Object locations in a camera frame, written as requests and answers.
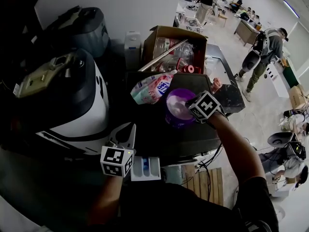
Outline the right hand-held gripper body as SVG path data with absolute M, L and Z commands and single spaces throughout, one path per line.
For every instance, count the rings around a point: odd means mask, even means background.
M 185 107 L 194 116 L 198 123 L 206 123 L 216 112 L 225 116 L 221 104 L 207 90 L 185 102 Z

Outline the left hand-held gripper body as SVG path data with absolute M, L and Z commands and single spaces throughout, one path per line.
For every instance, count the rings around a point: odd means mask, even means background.
M 109 140 L 102 146 L 100 164 L 105 175 L 125 177 L 133 165 L 134 142 L 117 145 Z

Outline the white powder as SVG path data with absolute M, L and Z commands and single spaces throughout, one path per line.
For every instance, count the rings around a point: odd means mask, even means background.
M 167 99 L 167 108 L 173 116 L 182 120 L 190 120 L 193 115 L 190 113 L 189 109 L 185 106 L 187 102 L 186 98 L 172 95 Z

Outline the white detergent drawer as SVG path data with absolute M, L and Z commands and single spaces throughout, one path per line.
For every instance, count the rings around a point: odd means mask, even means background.
M 133 158 L 133 166 L 130 169 L 131 181 L 153 181 L 161 179 L 159 157 Z

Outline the purple detergent tub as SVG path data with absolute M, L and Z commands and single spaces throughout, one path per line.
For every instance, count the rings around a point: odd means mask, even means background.
M 170 97 L 172 95 L 176 95 L 176 96 L 179 96 L 179 97 L 186 98 L 187 101 L 192 99 L 192 98 L 194 98 L 196 96 L 192 91 L 190 91 L 188 89 L 185 89 L 185 88 L 177 88 L 177 89 L 172 90 L 167 95 L 166 101 L 165 101 L 165 105 L 166 105 L 166 117 L 165 117 L 165 120 L 166 120 L 166 122 L 169 125 L 171 125 L 172 127 L 175 127 L 175 128 L 183 128 L 183 127 L 188 126 L 189 124 L 193 123 L 195 121 L 194 117 L 192 119 L 190 119 L 190 120 L 182 120 L 182 119 L 176 118 L 175 116 L 173 116 L 171 114 L 171 112 L 167 108 L 167 99 L 168 99 L 168 97 Z

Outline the person's left forearm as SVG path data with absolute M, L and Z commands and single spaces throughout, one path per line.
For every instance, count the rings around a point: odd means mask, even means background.
M 88 213 L 87 224 L 89 226 L 106 224 L 116 217 L 122 183 L 123 178 L 120 176 L 107 176 L 101 192 Z

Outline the person's right forearm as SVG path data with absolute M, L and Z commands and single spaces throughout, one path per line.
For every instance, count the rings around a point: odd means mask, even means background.
M 215 127 L 239 184 L 255 177 L 265 179 L 265 172 L 257 152 L 228 119 L 221 113 L 215 112 L 208 118 L 208 122 Z

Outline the pink white detergent pouch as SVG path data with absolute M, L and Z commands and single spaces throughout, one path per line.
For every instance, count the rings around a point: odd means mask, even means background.
M 177 70 L 152 75 L 139 81 L 132 89 L 131 96 L 138 104 L 155 104 L 169 89 Z

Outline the red plastic reel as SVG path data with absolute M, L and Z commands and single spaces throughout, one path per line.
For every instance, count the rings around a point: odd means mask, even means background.
M 194 67 L 192 65 L 185 65 L 181 68 L 181 72 L 201 74 L 201 68 L 200 67 Z

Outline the metal rod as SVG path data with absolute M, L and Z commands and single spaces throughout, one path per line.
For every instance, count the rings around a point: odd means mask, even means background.
M 157 63 L 159 60 L 161 60 L 162 58 L 166 57 L 170 52 L 172 52 L 173 50 L 179 48 L 180 46 L 182 46 L 184 43 L 186 43 L 188 41 L 188 39 L 185 39 L 181 42 L 179 42 L 178 44 L 174 45 L 172 48 L 170 48 L 169 50 L 163 52 L 161 55 L 159 55 L 158 57 L 154 58 L 153 60 L 151 60 L 149 63 L 145 64 L 143 67 L 141 67 L 138 71 L 139 72 L 143 72 L 147 69 L 149 69 L 152 65 L 154 65 L 155 63 Z

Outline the white cabinet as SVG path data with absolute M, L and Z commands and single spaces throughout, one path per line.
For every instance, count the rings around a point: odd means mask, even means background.
M 271 100 L 275 98 L 289 98 L 289 90 L 291 88 L 283 75 L 283 67 L 278 62 L 271 61 L 262 78 L 262 86 Z

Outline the wooden slatted platform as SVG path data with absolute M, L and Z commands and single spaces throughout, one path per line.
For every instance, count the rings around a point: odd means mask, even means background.
M 224 205 L 222 168 L 196 169 L 194 165 L 182 166 L 182 186 L 197 197 L 220 206 Z

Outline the white work table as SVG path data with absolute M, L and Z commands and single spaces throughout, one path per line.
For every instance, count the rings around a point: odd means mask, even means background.
M 187 17 L 185 15 L 185 10 L 180 6 L 180 4 L 177 5 L 173 27 L 185 29 L 199 34 L 202 34 L 204 30 L 196 18 Z

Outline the grey cleaning machine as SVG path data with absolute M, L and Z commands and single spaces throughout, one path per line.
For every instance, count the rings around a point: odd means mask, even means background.
M 110 40 L 104 14 L 97 7 L 75 6 L 61 14 L 45 32 L 55 49 L 81 48 L 94 58 L 104 54 Z

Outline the ceiling light bar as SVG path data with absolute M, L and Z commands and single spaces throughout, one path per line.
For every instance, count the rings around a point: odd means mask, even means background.
M 300 18 L 295 9 L 286 0 L 283 0 L 283 3 L 293 13 L 295 17 Z

